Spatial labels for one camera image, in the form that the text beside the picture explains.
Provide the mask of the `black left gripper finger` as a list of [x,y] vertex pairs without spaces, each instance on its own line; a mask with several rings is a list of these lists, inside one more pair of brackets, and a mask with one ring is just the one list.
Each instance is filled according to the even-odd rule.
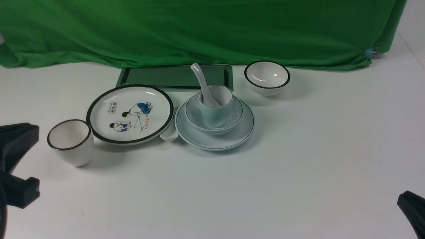
[[29,177],[24,180],[8,173],[1,172],[1,206],[26,208],[41,195],[40,180]]
[[0,127],[1,172],[12,174],[20,160],[39,141],[40,128],[35,124],[17,123]]

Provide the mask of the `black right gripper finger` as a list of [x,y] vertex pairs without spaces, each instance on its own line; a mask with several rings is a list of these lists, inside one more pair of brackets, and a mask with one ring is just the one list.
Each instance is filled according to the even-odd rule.
[[405,191],[400,194],[397,205],[408,219],[418,239],[425,238],[425,199]]

